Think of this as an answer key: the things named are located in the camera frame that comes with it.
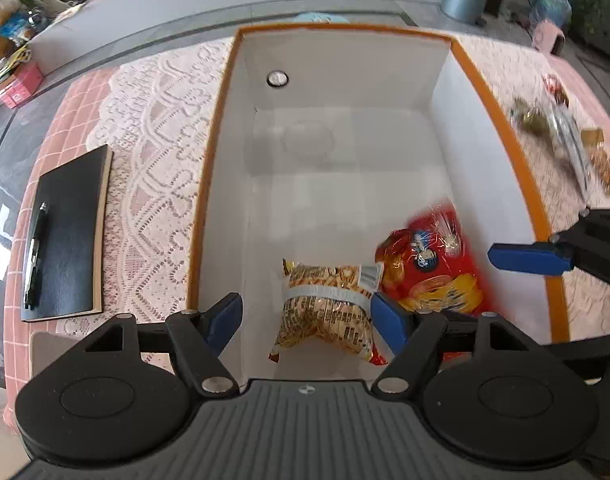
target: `black pen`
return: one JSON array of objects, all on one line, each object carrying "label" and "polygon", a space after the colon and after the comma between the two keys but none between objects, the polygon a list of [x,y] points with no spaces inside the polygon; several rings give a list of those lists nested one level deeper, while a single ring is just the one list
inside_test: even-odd
[{"label": "black pen", "polygon": [[47,222],[47,202],[43,202],[38,209],[34,234],[29,242],[29,253],[27,257],[27,269],[25,270],[24,307],[32,308],[35,302],[36,280],[38,274],[38,248],[40,237],[45,231]]}]

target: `metal grommet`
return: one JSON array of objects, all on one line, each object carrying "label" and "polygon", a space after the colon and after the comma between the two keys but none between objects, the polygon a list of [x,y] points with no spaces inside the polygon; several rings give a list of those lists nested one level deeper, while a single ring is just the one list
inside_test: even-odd
[{"label": "metal grommet", "polygon": [[210,394],[224,394],[234,383],[226,377],[209,377],[201,383],[201,388]]},{"label": "metal grommet", "polygon": [[409,388],[409,383],[400,377],[386,377],[379,381],[378,387],[385,394],[402,394]]},{"label": "metal grommet", "polygon": [[288,82],[290,82],[290,78],[282,70],[272,70],[267,74],[267,84],[272,88],[281,88]]},{"label": "metal grommet", "polygon": [[311,395],[316,393],[316,388],[314,388],[311,384],[305,384],[299,388],[299,393],[303,395]]}]

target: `cardboard box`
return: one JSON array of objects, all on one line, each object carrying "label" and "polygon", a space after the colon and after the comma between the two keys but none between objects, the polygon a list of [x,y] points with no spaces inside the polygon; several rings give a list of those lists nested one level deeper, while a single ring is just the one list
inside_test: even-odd
[{"label": "cardboard box", "polygon": [[34,94],[41,81],[42,74],[38,64],[35,61],[23,63],[0,83],[0,100],[8,108],[16,108]]},{"label": "cardboard box", "polygon": [[[284,87],[268,84],[276,70]],[[211,124],[188,303],[242,295],[241,328],[220,356],[239,384],[374,380],[382,368],[314,337],[278,364],[267,358],[283,311],[282,259],[373,264],[391,231],[444,198],[499,312],[551,340],[544,277],[487,258],[494,242],[536,241],[528,203],[540,195],[529,173],[514,172],[527,168],[523,153],[455,39],[368,25],[242,28]]]}]

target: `red snack bag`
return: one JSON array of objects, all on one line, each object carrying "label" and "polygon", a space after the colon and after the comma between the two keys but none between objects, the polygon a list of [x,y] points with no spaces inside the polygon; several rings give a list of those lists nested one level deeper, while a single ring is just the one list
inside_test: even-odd
[{"label": "red snack bag", "polygon": [[486,287],[447,202],[413,218],[376,249],[381,289],[408,310],[429,307],[476,314],[488,310]]}]

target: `barcode label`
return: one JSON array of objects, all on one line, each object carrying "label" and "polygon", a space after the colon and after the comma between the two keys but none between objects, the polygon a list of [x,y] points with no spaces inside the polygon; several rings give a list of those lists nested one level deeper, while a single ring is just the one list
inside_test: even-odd
[{"label": "barcode label", "polygon": [[378,290],[383,274],[383,264],[378,263],[373,266],[362,265],[358,275],[358,286],[371,293]]}]

